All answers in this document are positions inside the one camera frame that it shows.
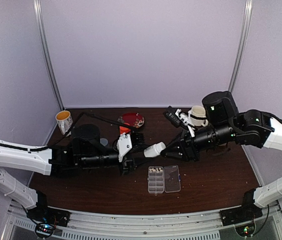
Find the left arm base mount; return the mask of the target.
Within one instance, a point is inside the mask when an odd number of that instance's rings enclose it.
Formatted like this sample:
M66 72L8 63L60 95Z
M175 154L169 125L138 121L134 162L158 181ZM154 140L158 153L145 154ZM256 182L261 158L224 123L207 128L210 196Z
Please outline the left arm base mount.
M37 202L34 208L22 208L35 225L34 233L42 240L51 237L57 227L67 227L70 219L69 211L50 208L46 203Z

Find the grey lid pill bottle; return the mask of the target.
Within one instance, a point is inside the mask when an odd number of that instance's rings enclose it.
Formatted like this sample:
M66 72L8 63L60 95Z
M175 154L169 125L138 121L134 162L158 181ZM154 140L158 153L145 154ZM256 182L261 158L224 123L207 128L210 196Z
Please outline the grey lid pill bottle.
M109 145L109 141L106 138L101 138L100 139L100 143L104 146L104 147L108 147Z

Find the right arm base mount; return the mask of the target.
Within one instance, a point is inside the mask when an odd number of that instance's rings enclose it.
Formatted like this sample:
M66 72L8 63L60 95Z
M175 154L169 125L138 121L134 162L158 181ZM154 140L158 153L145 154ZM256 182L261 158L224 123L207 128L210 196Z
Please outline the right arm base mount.
M254 204L248 204L221 210L220 216L224 227L233 225L238 236L248 238L256 233L255 220L262 217L263 212Z

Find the white pill bottle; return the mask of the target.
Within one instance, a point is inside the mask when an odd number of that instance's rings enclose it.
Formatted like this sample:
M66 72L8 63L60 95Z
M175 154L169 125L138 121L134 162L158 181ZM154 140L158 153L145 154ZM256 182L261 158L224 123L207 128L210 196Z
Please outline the white pill bottle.
M166 148L166 145L161 141L159 143L153 144L146 149L144 149L143 154L146 158L155 158L160 155L161 151Z

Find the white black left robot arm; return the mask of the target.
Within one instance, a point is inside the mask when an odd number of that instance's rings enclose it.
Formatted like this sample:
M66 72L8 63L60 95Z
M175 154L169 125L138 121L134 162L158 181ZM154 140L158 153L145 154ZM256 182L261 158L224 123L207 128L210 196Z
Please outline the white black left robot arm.
M0 191L42 222L53 217L46 195L21 184L3 168L65 177L85 169L119 167L124 175L143 163L143 160L133 157L146 148L141 132L132 130L121 134L113 148L101 144L100 130L93 124L75 127L70 136L71 141L66 146L28 146L0 140Z

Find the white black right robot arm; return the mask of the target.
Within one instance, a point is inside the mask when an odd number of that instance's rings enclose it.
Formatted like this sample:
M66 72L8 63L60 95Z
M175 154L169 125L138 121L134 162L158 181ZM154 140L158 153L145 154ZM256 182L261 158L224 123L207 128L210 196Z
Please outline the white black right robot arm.
M235 142L238 145L266 147L282 151L282 120L274 114L256 109L239 112L229 91L208 94L202 100L209 124L190 132L191 126L181 119L181 112L168 107L164 116L183 131L177 135L161 156L183 161L198 161L200 152L214 149L221 144ZM282 177L262 187L247 191L237 217L247 221L261 215L262 208L282 198Z

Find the clear plastic pill organizer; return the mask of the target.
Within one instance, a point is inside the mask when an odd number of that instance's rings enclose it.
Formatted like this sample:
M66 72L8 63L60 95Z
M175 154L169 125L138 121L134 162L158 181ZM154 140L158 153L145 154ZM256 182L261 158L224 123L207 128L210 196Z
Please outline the clear plastic pill organizer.
M150 168L162 168L163 171L150 173ZM148 193L154 195L179 192L181 190L179 167L177 165L148 167L147 189Z

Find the orange pill bottle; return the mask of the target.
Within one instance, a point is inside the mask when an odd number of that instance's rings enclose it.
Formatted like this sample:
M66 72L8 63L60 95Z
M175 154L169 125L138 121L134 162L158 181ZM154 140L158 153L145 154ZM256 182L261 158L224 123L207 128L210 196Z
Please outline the orange pill bottle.
M120 126L119 131L120 131L120 134L128 134L128 133L131 132L131 129L129 129L127 127Z

